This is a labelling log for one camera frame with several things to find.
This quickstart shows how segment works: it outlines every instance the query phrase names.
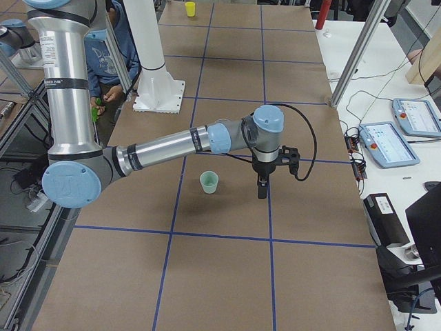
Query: person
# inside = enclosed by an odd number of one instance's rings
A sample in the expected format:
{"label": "person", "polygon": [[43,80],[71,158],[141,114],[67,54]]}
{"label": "person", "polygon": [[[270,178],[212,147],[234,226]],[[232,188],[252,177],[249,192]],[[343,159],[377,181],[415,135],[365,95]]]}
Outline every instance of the person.
{"label": "person", "polygon": [[[396,23],[399,11],[405,8],[409,2],[410,0],[391,0],[384,13],[388,26],[393,26]],[[347,13],[353,15],[353,20],[364,22],[369,16],[374,0],[348,0],[347,3]]]}
{"label": "person", "polygon": [[[105,0],[105,7],[129,77],[134,80],[139,71],[139,60],[124,9],[116,0]],[[98,109],[97,134],[101,144],[106,146],[113,131],[116,110],[124,101],[125,95],[104,41],[86,39],[84,43],[88,66],[90,106]]]}

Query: black bracket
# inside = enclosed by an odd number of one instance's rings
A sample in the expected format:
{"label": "black bracket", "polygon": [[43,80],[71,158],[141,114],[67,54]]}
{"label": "black bracket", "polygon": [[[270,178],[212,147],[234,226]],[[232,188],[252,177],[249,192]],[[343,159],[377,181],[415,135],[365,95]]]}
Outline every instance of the black bracket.
{"label": "black bracket", "polygon": [[288,166],[289,173],[296,176],[298,173],[298,162],[300,155],[297,148],[282,146],[278,150],[278,156],[271,162],[262,162],[253,154],[252,164],[254,171],[257,172],[258,198],[266,199],[269,175],[274,172],[278,166]]}

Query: blue shirt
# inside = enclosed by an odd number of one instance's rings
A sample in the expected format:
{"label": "blue shirt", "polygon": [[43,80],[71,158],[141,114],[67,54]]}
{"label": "blue shirt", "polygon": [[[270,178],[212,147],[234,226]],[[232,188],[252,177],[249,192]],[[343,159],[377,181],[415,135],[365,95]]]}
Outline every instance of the blue shirt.
{"label": "blue shirt", "polygon": [[[130,79],[133,80],[138,73],[139,60],[135,46],[129,32],[129,22],[125,16],[121,4],[112,0],[116,10],[116,24],[113,27],[116,40]],[[118,74],[110,53],[104,41],[88,40],[84,41],[85,58],[88,64],[89,92],[91,97],[101,96],[99,83],[107,85],[120,84]]]}

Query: white pillar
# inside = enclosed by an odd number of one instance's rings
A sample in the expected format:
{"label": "white pillar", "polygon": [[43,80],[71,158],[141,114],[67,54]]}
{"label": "white pillar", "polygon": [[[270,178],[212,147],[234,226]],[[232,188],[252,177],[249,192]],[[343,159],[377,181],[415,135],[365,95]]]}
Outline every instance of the white pillar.
{"label": "white pillar", "polygon": [[134,109],[178,113],[185,82],[175,81],[165,67],[153,0],[125,0],[124,6],[142,65]]}

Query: plastic cup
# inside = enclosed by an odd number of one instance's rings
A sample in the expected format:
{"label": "plastic cup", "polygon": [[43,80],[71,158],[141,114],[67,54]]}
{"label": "plastic cup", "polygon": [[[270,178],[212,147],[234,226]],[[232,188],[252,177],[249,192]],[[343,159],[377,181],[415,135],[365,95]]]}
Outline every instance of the plastic cup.
{"label": "plastic cup", "polygon": [[193,17],[196,15],[196,3],[193,1],[188,1],[185,3],[185,11],[187,12],[188,17]]}
{"label": "plastic cup", "polygon": [[205,171],[199,177],[199,181],[205,193],[213,194],[218,187],[219,176],[213,171]]}

